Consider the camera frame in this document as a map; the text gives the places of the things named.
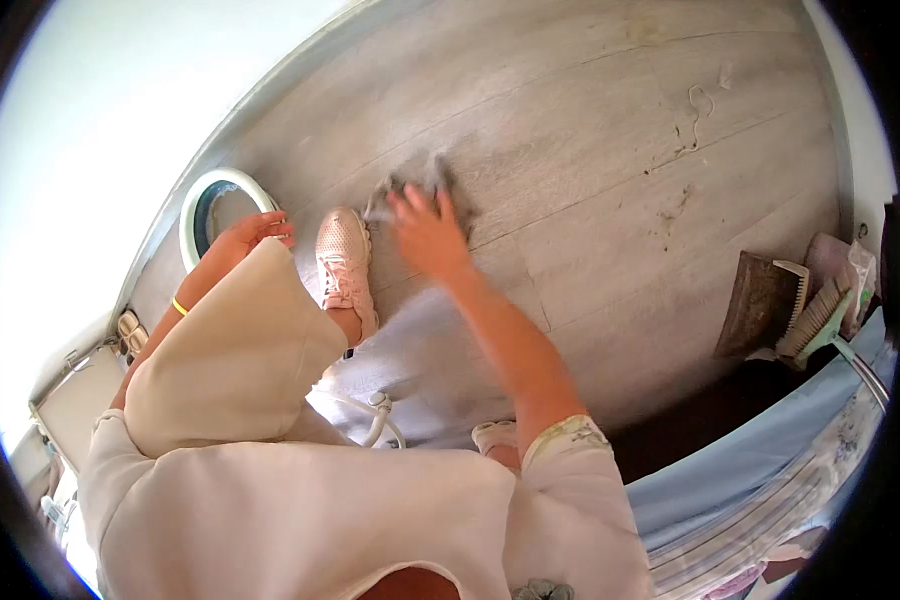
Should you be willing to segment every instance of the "beige pants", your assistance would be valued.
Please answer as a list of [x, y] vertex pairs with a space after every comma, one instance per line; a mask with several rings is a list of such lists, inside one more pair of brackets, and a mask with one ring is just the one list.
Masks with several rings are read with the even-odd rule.
[[150, 458], [229, 442], [350, 444], [305, 399], [347, 346], [291, 253], [266, 238], [139, 366], [126, 428]]

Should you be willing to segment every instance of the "broom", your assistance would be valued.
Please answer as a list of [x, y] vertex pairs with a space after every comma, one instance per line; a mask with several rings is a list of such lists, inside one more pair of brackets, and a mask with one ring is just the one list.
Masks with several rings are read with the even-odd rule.
[[886, 386], [856, 351], [840, 337], [840, 322], [853, 298], [853, 290], [847, 276], [829, 277], [810, 304], [796, 318], [792, 328], [776, 343], [776, 355], [790, 359], [798, 369], [805, 369], [807, 358], [817, 350], [832, 344], [846, 359], [866, 387], [873, 393], [880, 410], [887, 412], [890, 400]]

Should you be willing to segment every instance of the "sleeve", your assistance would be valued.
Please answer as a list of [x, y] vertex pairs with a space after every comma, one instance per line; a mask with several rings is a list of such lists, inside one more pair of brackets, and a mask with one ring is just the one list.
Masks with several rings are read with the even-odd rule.
[[109, 409], [96, 419], [90, 452], [77, 479], [80, 511], [87, 542], [96, 556], [107, 528], [133, 484], [148, 474], [156, 461], [140, 453], [124, 423], [124, 411]]
[[636, 534], [611, 444], [587, 414], [565, 418], [537, 436], [524, 455], [522, 479], [540, 494]]

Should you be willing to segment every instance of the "white top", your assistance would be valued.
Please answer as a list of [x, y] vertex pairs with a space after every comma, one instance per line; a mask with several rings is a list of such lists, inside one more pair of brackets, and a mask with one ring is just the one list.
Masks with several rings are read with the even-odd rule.
[[152, 460], [111, 409], [79, 490], [108, 598], [349, 600], [410, 566], [462, 600], [530, 579], [652, 595], [612, 450], [582, 415], [544, 432], [517, 478], [469, 450], [246, 441]]

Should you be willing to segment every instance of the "slipper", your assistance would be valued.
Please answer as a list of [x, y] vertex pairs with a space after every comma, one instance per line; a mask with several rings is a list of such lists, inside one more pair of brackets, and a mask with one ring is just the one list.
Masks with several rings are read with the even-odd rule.
[[147, 335], [147, 330], [137, 325], [137, 328], [126, 337], [126, 347], [130, 350], [130, 356], [136, 358], [137, 354], [144, 350], [144, 346], [147, 345], [147, 340], [149, 339], [150, 336]]
[[516, 448], [516, 422], [501, 420], [499, 422], [481, 423], [473, 428], [470, 433], [473, 443], [477, 445], [480, 454], [487, 453], [495, 446], [509, 446]]
[[136, 313], [134, 313], [130, 309], [126, 309], [123, 311], [123, 314], [120, 315], [120, 318], [117, 319], [117, 335], [120, 336], [120, 340], [126, 342], [130, 339], [133, 330], [136, 330], [140, 327], [140, 319], [137, 318]]

